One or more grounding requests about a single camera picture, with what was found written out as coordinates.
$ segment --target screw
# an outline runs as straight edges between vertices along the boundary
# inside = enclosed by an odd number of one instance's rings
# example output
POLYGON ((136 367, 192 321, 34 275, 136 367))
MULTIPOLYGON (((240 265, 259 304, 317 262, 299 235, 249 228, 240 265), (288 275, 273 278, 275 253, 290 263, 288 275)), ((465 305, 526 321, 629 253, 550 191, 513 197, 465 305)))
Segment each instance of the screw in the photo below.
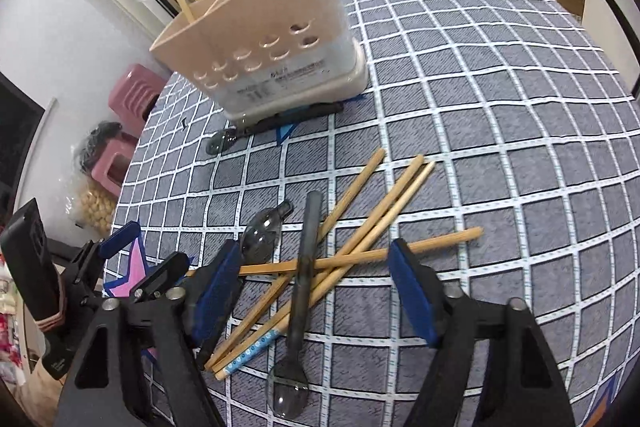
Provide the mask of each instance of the screw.
POLYGON ((120 305, 120 301, 117 299, 107 299, 102 303, 102 309, 110 312, 116 309, 120 305))
POLYGON ((520 297, 512 297, 511 299, 509 299, 509 306, 519 312, 523 312, 527 309, 527 303, 520 297))
POLYGON ((464 294, 458 282, 449 283, 444 286, 444 295, 450 299, 460 299, 464 294))
POLYGON ((173 288, 167 290, 166 298, 170 301, 177 301, 178 299, 182 299, 187 292, 181 286, 174 286, 173 288))

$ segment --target red stool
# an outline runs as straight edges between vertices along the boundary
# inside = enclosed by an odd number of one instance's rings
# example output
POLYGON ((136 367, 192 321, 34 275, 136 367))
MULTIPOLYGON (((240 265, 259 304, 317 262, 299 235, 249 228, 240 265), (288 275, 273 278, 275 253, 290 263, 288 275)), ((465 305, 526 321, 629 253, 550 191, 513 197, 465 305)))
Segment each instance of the red stool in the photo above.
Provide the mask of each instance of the red stool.
POLYGON ((140 138, 165 85, 166 80, 140 64, 131 66, 118 80, 109 95, 109 107, 120 117, 126 132, 140 138))
POLYGON ((122 136, 110 139, 92 169, 91 177, 119 198, 135 150, 135 144, 122 136))

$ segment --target spoon handle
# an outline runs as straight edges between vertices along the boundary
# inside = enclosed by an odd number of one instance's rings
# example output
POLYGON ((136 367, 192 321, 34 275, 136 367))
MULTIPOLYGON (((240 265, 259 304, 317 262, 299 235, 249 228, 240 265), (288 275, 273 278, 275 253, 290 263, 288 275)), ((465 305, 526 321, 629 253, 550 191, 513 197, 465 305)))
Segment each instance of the spoon handle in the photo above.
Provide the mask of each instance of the spoon handle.
POLYGON ((322 192, 312 190, 306 195, 296 283, 293 286, 291 298, 291 320, 287 332, 287 358, 290 359, 298 358, 305 336, 311 281, 314 276, 314 262, 318 251, 318 228, 320 227, 321 211, 322 192))

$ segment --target gray tablecloth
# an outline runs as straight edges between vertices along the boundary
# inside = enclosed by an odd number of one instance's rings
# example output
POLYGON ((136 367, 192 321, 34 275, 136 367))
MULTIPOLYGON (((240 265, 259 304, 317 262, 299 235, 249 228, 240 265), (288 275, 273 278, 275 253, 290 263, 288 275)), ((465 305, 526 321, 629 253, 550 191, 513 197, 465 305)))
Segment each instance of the gray tablecloth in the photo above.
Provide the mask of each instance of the gray tablecloth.
MULTIPOLYGON (((619 386, 640 346, 636 103, 554 0, 343 2, 369 63, 363 99, 300 124, 281 145, 269 132, 210 157, 204 144, 225 117, 174 75, 140 139, 116 225, 139 219, 152 261, 178 249, 200 265, 254 212, 289 198, 296 209, 274 259, 292 259, 306 192, 321 190, 330 210, 381 146, 384 164, 322 249, 333 255, 412 156, 425 153, 434 174, 379 244, 484 227, 480 240, 423 262, 476 298, 529 303, 582 422, 612 377, 619 386)), ((107 279, 124 273, 125 259, 109 262, 107 279)), ((250 278, 228 332, 267 285, 250 278)), ((311 399, 287 425, 401 426, 433 356, 423 344, 386 267, 351 270, 313 309, 304 356, 311 399)), ((207 375, 229 426, 278 424, 264 385, 283 346, 225 382, 207 375)), ((477 347, 460 425, 478 402, 487 345, 477 347)), ((169 416, 162 380, 149 372, 154 404, 169 416)))

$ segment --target pink plastic stool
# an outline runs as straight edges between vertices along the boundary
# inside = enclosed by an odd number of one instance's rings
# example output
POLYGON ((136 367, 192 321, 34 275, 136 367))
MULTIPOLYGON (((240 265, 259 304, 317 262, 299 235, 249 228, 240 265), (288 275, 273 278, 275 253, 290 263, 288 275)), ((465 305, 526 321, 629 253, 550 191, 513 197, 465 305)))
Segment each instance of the pink plastic stool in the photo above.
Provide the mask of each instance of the pink plastic stool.
POLYGON ((146 119, 166 80, 140 64, 132 65, 109 95, 109 107, 120 117, 124 130, 140 138, 146 119))
POLYGON ((110 139, 91 171, 91 177, 119 198, 135 150, 135 144, 122 136, 110 139))

